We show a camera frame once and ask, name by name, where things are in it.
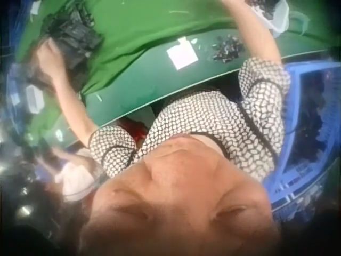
electronic component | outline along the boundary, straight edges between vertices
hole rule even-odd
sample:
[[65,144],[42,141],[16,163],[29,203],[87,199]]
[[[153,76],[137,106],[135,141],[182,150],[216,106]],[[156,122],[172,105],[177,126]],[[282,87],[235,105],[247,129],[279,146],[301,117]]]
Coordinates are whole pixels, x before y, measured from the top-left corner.
[[70,82],[78,92],[87,80],[87,60],[103,41],[103,37],[93,30],[94,20],[81,2],[71,7],[62,7],[55,15],[48,15],[41,28],[38,43],[31,46],[26,61],[26,78],[31,84],[53,93],[50,80],[39,69],[35,50],[51,37],[60,49]]

plastic bin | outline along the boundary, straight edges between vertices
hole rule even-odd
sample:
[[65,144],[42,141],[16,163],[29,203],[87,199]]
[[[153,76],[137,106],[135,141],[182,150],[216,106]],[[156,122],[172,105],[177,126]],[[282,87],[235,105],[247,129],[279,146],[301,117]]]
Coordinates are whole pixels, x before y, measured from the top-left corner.
[[[341,69],[340,63],[329,61],[300,62],[286,65],[286,69],[291,74],[291,88],[286,100],[286,136],[280,154],[280,164],[278,168],[264,182],[270,196],[275,215],[282,220],[291,218],[299,210],[298,197],[308,190],[312,184],[319,181],[323,183],[322,177],[325,175],[324,167],[328,157],[336,147],[338,149],[338,134],[340,133],[340,98]],[[323,70],[324,93],[326,105],[320,111],[323,121],[317,140],[326,144],[326,149],[318,156],[316,162],[302,160],[296,166],[287,166],[288,158],[295,139],[295,126],[299,105],[297,96],[293,93],[299,92],[295,88],[301,86],[301,74]]]

white paper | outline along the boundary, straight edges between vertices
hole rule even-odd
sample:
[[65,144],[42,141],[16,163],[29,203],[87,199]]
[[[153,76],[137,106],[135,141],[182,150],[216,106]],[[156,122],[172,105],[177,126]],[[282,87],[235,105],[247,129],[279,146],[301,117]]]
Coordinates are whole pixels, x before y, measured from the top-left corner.
[[168,56],[172,60],[176,70],[198,61],[198,57],[191,43],[185,38],[180,38],[178,41],[180,42],[179,45],[167,50]]
[[32,15],[38,15],[41,3],[42,3],[42,0],[38,0],[38,1],[34,1],[33,2],[32,8],[31,8],[31,11],[30,11],[30,13]]

small white label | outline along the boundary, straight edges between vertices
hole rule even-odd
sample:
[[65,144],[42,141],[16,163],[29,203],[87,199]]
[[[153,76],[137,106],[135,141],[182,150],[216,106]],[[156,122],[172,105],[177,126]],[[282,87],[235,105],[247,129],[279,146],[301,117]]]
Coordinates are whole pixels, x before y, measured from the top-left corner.
[[191,43],[185,38],[180,38],[178,41],[180,42],[179,45],[167,50],[168,56],[177,70],[198,61],[198,57]]
[[58,141],[62,142],[63,141],[63,133],[60,129],[58,129],[56,132],[55,132],[55,136],[57,138]]
[[12,93],[12,94],[11,94],[11,100],[12,100],[13,106],[18,105],[18,104],[20,103],[19,94],[17,94],[17,93]]
[[32,8],[31,8],[31,11],[30,11],[30,13],[32,15],[38,15],[41,3],[42,3],[42,0],[38,0],[38,1],[34,1],[33,2]]

